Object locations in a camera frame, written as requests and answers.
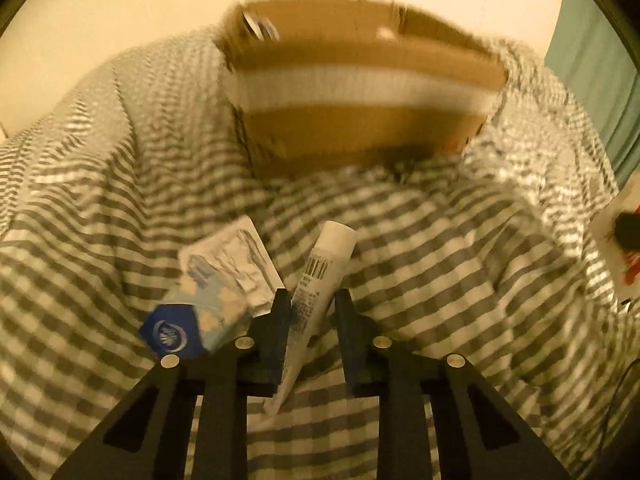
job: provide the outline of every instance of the bed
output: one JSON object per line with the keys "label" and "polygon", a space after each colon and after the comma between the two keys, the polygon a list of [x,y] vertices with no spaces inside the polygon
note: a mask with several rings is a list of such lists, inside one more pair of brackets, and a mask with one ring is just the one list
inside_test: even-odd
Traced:
{"label": "bed", "polygon": [[[640,319],[586,229],[618,184],[574,95],[526,46],[489,41],[509,80],[462,160],[264,184],[232,134],[214,35],[121,54],[0,146],[0,431],[28,470],[50,478],[151,367],[137,329],[177,251],[248,214],[288,288],[322,220],[358,229],[359,312],[415,352],[466,355],[584,477]],[[639,388],[622,384],[607,444]],[[374,478],[376,403],[348,395],[331,316],[273,425],[249,411],[251,478]]]}

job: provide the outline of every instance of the metal pin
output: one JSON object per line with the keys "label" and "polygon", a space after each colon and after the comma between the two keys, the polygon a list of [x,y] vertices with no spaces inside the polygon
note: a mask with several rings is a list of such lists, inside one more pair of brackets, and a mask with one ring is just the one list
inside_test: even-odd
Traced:
{"label": "metal pin", "polygon": [[465,358],[463,358],[460,354],[451,354],[447,357],[447,364],[451,368],[462,368],[465,363]]}
{"label": "metal pin", "polygon": [[167,354],[160,359],[160,365],[162,368],[175,368],[180,362],[180,358],[176,354]]}
{"label": "metal pin", "polygon": [[379,335],[373,338],[373,346],[376,348],[389,348],[392,345],[393,341],[389,339],[386,335]]}
{"label": "metal pin", "polygon": [[236,348],[240,350],[248,350],[253,345],[254,345],[254,340],[248,336],[243,336],[236,339]]}

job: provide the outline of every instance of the green curtain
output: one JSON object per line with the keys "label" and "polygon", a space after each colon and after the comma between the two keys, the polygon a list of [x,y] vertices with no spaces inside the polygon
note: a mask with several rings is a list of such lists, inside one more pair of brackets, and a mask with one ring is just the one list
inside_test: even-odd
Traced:
{"label": "green curtain", "polygon": [[622,188],[640,165],[640,81],[593,0],[562,0],[545,62],[591,115]]}

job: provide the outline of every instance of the plaid blanket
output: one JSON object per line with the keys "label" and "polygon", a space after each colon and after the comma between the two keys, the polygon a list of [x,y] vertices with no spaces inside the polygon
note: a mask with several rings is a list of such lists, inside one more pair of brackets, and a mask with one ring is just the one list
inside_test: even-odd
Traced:
{"label": "plaid blanket", "polygon": [[[248,214],[289,288],[324,220],[357,229],[358,311],[415,352],[466,355],[580,476],[640,321],[586,229],[617,188],[575,98],[496,41],[509,81],[462,158],[265,184],[231,133],[213,36],[121,54],[0,146],[0,431],[28,469],[50,478],[152,366],[136,330],[177,251]],[[281,413],[257,412],[251,478],[375,478],[376,401],[348,394],[330,316]]]}

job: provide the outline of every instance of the blue package flap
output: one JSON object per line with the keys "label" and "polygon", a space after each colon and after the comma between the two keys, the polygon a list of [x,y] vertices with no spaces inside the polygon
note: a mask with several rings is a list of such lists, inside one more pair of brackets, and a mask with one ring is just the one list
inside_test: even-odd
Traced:
{"label": "blue package flap", "polygon": [[193,305],[160,304],[140,327],[140,335],[159,356],[175,354],[180,359],[199,357],[205,349],[200,340]]}

